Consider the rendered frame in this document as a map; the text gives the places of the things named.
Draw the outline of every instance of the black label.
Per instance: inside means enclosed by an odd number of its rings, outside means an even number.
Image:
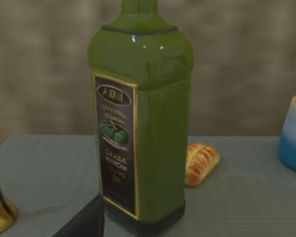
[[[136,216],[136,88],[105,76],[94,79],[103,196]]]

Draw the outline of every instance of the bread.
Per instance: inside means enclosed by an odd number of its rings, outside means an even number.
[[[218,151],[211,146],[194,143],[187,146],[185,184],[198,186],[220,162]]]

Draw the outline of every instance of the brand logo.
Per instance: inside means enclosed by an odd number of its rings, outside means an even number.
[[[97,91],[103,99],[115,105],[130,105],[132,102],[125,92],[110,85],[100,85]]]

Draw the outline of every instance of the cup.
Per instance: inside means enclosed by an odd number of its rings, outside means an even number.
[[[285,118],[278,153],[284,164],[296,170],[296,96],[292,99]]]

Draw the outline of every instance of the blurred background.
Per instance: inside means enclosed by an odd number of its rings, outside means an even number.
[[[91,36],[119,0],[0,0],[0,140],[92,134]],[[296,0],[159,0],[192,42],[190,135],[277,135],[296,94]]]

